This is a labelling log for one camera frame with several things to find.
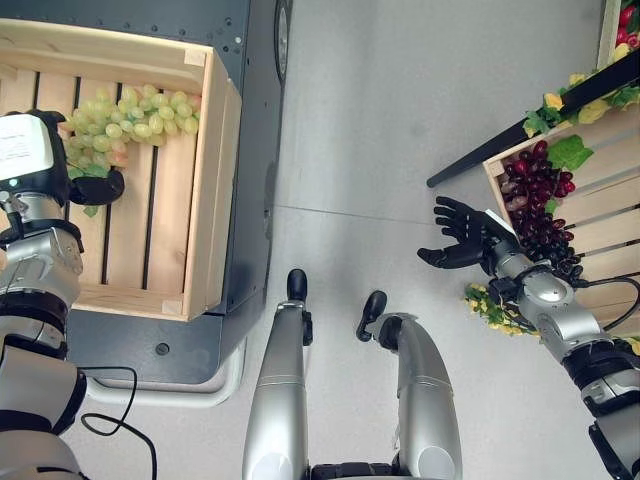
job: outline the wire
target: wire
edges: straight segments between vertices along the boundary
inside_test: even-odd
[[[629,308],[629,310],[627,310],[625,313],[623,313],[622,315],[620,315],[620,317],[618,317],[616,320],[614,320],[613,322],[605,325],[603,327],[603,330],[608,332],[609,330],[612,330],[614,328],[616,328],[617,326],[621,325],[624,321],[626,321],[631,315],[633,315],[636,310],[638,310],[638,308],[640,308],[640,283],[638,283],[636,280],[634,280],[633,278],[629,278],[626,275],[619,275],[617,277],[611,277],[611,278],[603,278],[602,280],[594,280],[593,282],[584,282],[581,283],[578,288],[589,288],[589,287],[595,287],[597,285],[605,285],[608,283],[628,283],[630,285],[633,285],[634,287],[636,287],[636,301],[633,302],[633,305],[631,305],[631,308]]]
[[[85,413],[80,417],[80,422],[82,425],[89,430],[91,433],[95,433],[96,435],[100,435],[101,437],[110,437],[115,435],[120,428],[124,428],[129,432],[133,433],[140,440],[147,444],[149,447],[149,453],[151,454],[151,479],[156,480],[158,478],[158,458],[156,454],[156,447],[151,441],[149,437],[147,437],[140,430],[132,427],[128,423],[125,422],[127,419],[127,415],[129,415],[129,411],[131,410],[131,406],[133,405],[133,400],[135,399],[136,392],[138,390],[138,373],[131,367],[120,367],[120,366],[107,366],[107,367],[78,367],[79,370],[124,370],[127,372],[131,372],[133,376],[133,387],[131,388],[131,397],[129,398],[129,402],[127,403],[127,408],[125,408],[122,417],[114,418],[108,415],[103,415],[101,413]],[[104,432],[96,427],[92,426],[87,419],[89,418],[97,418],[99,420],[103,420],[105,422],[110,422],[115,424],[115,428],[110,432]]]

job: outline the tiled floor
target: tiled floor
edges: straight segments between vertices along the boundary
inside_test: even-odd
[[[274,248],[265,319],[250,337],[245,381],[206,411],[134,408],[154,439],[160,478],[239,479],[242,444],[275,304],[293,266],[309,276],[312,463],[390,461],[397,360],[356,341],[374,288],[418,315],[456,392],[465,479],[607,478],[590,416],[563,369],[532,338],[489,330],[460,301],[476,269],[445,272],[415,256],[444,245],[435,194],[479,208],[481,170],[428,190],[425,179],[511,125],[569,73],[595,65],[598,0],[295,0]],[[115,413],[87,402],[85,408]],[[66,435],[95,479],[147,478],[126,434]]]

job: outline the yellow flower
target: yellow flower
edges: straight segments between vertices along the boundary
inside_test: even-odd
[[[629,52],[631,51],[631,48],[629,47],[628,44],[626,43],[621,43],[620,45],[618,45],[616,47],[616,49],[613,51],[613,61],[617,62],[618,60],[620,60],[621,58],[626,57]]]
[[[572,73],[569,75],[569,86],[573,87],[575,84],[584,82],[587,76],[584,73]]]
[[[578,112],[578,122],[586,124],[593,123],[602,117],[610,108],[607,102],[598,98],[580,109],[580,112]]]
[[[557,95],[555,93],[545,93],[544,104],[547,107],[555,108],[556,110],[560,110],[564,106],[560,95]]]

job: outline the black pole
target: black pole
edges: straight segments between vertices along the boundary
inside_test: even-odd
[[[640,50],[635,50],[562,95],[564,107],[562,107],[561,113],[565,115],[575,112],[587,103],[606,95],[612,90],[631,83],[639,77]],[[439,183],[455,177],[481,164],[486,159],[527,140],[528,137],[523,128],[525,120],[526,118],[523,118],[518,123],[507,128],[491,140],[483,143],[472,152],[436,173],[427,180],[427,186],[433,188]]]

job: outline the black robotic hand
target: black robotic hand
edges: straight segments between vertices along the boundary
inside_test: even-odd
[[[437,197],[436,203],[436,224],[442,225],[442,233],[455,238],[458,244],[441,250],[418,250],[418,256],[429,265],[463,268],[479,263],[488,275],[493,275],[496,245],[506,242],[509,249],[520,251],[516,236],[486,213],[448,197]]]

